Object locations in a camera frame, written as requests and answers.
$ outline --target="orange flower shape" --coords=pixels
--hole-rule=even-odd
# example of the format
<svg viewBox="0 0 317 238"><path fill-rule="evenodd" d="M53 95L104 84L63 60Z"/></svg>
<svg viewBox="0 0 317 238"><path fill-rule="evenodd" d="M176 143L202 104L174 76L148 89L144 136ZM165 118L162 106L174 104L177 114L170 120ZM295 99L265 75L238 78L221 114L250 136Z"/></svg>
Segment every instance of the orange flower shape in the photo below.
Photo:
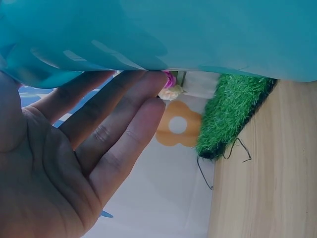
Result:
<svg viewBox="0 0 317 238"><path fill-rule="evenodd" d="M180 133L174 133L170 130L170 122L175 117L181 117L186 120L186 129ZM181 101L172 101L164 112L162 120L158 126L156 139L165 146L175 146L178 143L194 147L200 132L202 115L193 112Z"/></svg>

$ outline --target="black wire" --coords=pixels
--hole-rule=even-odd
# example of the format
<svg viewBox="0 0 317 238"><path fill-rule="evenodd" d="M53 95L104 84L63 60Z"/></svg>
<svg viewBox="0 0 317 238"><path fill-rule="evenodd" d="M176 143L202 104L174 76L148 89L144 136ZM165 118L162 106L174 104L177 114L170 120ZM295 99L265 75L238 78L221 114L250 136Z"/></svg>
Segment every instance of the black wire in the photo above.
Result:
<svg viewBox="0 0 317 238"><path fill-rule="evenodd" d="M202 171L202 168L200 167L200 164L199 164L199 156L197 156L196 161L197 161L197 165L198 165L198 168L199 168L199 170L200 170L200 173L202 174L202 176L203 176L203 178L204 178L204 180L205 180L205 183L207 184L207 186L208 186L208 188L209 188L210 190L213 190L213 186L210 186L210 185L209 185L209 183L207 182L207 179L206 179L206 177L205 177L205 175L204 175L204 173L203 173L203 171Z"/></svg>
<svg viewBox="0 0 317 238"><path fill-rule="evenodd" d="M229 156L228 156L228 157L225 157L224 153L222 154L222 156L224 157L224 159L228 160L228 159L231 157L231 153L232 153L232 150L233 150L233 146L234 146L234 144L236 143L237 140L240 142L240 144L242 145L242 147L245 149L245 151L247 152L247 154L248 154L248 156L249 156L249 158L248 158L247 160L243 161L242 163L247 162L247 161L249 161L249 160L252 160L252 157L251 157L251 154L250 154L248 148L245 146L245 144L243 143L243 141L242 141L239 137L237 137L237 138L234 140L234 142L232 143Z"/></svg>
<svg viewBox="0 0 317 238"><path fill-rule="evenodd" d="M249 160L252 160L252 157L251 157L251 154L250 154L248 148L245 146L245 144L243 143L243 141L242 141L240 138L238 138L238 137L237 137L237 138L234 140L234 142L232 143L229 156L228 156L228 157L225 157L224 153L222 154L222 156L224 157L224 159L228 160L228 159L231 157L232 150L233 150L233 146L235 146L235 143L236 143L237 140L240 142L240 144L242 145L242 147L245 149L245 151L247 152L247 154L248 154L248 156L249 156L249 158L248 158L247 160L243 161L242 163L247 162L247 161L249 161ZM205 183L207 184L207 186L208 186L208 188L209 188L210 190L213 190L213 186L210 186L210 185L209 185L209 183L207 182L207 179L206 179L206 177L205 177L205 175L204 175L204 173L203 173L203 171L202 171L202 168L201 168L200 163L199 163L199 156L197 156L196 161L197 161L197 165L198 165L198 168L199 168L199 170L200 170L200 173L202 174L202 176L203 176L203 178L204 178L204 180L205 180Z"/></svg>

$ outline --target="white surface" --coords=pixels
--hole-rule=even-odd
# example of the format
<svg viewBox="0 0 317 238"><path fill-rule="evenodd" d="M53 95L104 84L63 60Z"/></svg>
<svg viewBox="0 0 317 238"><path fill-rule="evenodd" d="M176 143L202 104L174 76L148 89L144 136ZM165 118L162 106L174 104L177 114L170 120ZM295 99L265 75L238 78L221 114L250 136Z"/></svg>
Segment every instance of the white surface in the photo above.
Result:
<svg viewBox="0 0 317 238"><path fill-rule="evenodd" d="M209 72L187 72L183 84L186 95L210 99L213 97L220 74Z"/></svg>

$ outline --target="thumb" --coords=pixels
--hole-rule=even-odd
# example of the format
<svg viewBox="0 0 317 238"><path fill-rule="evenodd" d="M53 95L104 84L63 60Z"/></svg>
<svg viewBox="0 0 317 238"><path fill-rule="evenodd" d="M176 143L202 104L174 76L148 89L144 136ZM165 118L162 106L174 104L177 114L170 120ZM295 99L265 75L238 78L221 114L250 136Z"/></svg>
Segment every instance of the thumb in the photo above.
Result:
<svg viewBox="0 0 317 238"><path fill-rule="evenodd" d="M14 149L26 133L18 85L0 72L0 152Z"/></svg>

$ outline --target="pink flower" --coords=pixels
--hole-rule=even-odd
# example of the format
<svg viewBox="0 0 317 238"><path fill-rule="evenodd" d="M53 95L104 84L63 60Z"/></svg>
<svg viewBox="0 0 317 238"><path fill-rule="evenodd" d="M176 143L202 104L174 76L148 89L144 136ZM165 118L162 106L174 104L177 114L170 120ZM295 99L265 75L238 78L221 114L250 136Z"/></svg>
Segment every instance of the pink flower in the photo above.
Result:
<svg viewBox="0 0 317 238"><path fill-rule="evenodd" d="M167 82L164 86L164 88L172 88L176 85L176 77L170 72L170 71L164 71L164 73L167 75Z"/></svg>

